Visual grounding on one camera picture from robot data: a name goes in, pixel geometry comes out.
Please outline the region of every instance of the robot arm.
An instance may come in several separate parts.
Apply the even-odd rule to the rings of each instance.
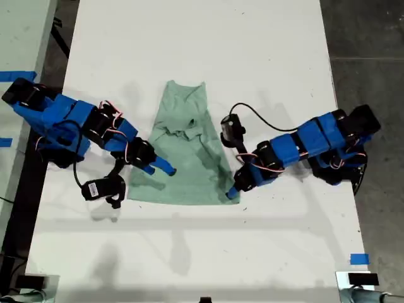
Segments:
[[[223,145],[236,148],[243,163],[234,175],[235,184],[227,193],[229,199],[239,191],[273,182],[286,167],[306,159],[316,177],[332,185],[351,180],[356,191],[367,163],[363,144],[380,129],[368,105],[357,107],[349,116],[338,109],[287,130],[292,133],[261,142],[248,153],[243,144],[246,130],[237,114],[230,112],[221,124]]]
[[[168,175],[176,172],[168,161],[156,155],[149,142],[137,137],[137,129],[108,101],[97,107],[23,78],[14,81],[2,99],[40,135],[36,148],[44,160],[60,168],[73,164],[76,182],[86,200],[106,197],[112,207],[120,207],[126,187],[119,173],[128,164],[150,175],[154,167]],[[110,152],[116,164],[103,179],[81,184],[76,163],[84,160],[90,141]]]

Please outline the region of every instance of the concrete floor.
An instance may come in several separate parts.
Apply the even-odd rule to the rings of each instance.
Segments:
[[[71,42],[79,0],[59,0],[61,35]],[[367,145],[369,165],[357,197],[370,269],[380,289],[404,294],[404,1],[321,0],[339,107],[369,104],[382,131]],[[62,86],[67,60],[49,42],[42,82]]]

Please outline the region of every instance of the blue tape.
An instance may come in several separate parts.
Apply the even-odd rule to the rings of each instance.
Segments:
[[[368,254],[351,254],[351,265],[368,265],[369,255]]]
[[[0,138],[0,148],[9,148],[13,142],[12,138]]]
[[[0,71],[0,82],[14,82],[17,78],[33,81],[36,76],[34,71]]]

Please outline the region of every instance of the adjacent white table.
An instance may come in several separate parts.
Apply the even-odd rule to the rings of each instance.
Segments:
[[[56,0],[0,1],[0,71],[36,71],[40,79],[51,33]],[[11,83],[0,83],[0,97]],[[0,99],[0,138],[12,138],[0,148],[0,196],[14,200],[25,158],[30,128]],[[0,243],[12,205],[0,199]]]
[[[318,0],[81,0],[64,94],[113,101],[147,138],[171,79],[206,82],[218,133],[236,102],[281,128],[336,109]],[[250,149],[278,135],[237,113]],[[79,178],[112,165],[93,145]],[[49,165],[27,272],[60,276],[56,302],[339,302],[335,271],[364,252],[351,185],[302,165],[239,205],[125,200],[111,214]]]

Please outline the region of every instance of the table surface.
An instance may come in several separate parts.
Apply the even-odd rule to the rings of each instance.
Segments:
[[[147,138],[171,79],[206,82],[218,133],[236,102],[280,128],[336,109],[318,0],[80,1],[65,95],[113,101]],[[236,111],[250,150],[279,134]],[[79,179],[113,163],[92,145]],[[335,271],[366,270],[349,264],[362,252],[351,185],[302,164],[239,205],[125,200],[119,213],[49,165],[27,272],[60,276],[57,302],[339,302]]]
[[[56,0],[0,1],[0,71],[36,71],[40,79]],[[0,83],[0,97],[11,83]],[[30,128],[0,100],[0,137],[12,138],[0,148],[0,196],[14,200],[24,162]],[[0,243],[12,205],[0,200]]]

